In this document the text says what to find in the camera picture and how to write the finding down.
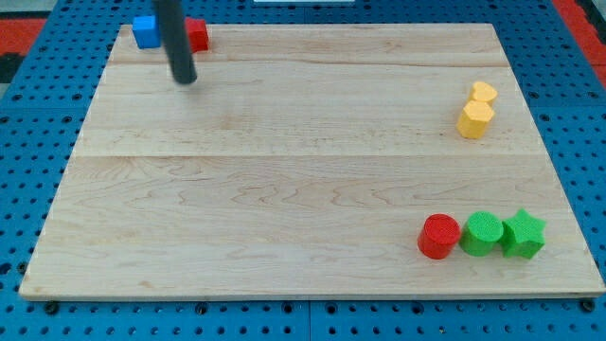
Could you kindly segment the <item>black cylindrical robot arm rod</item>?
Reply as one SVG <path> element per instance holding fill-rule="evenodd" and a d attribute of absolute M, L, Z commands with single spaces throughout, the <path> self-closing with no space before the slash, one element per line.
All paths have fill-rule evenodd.
<path fill-rule="evenodd" d="M 152 3 L 174 81 L 182 85 L 194 83 L 197 73 L 181 1 L 153 0 Z"/>

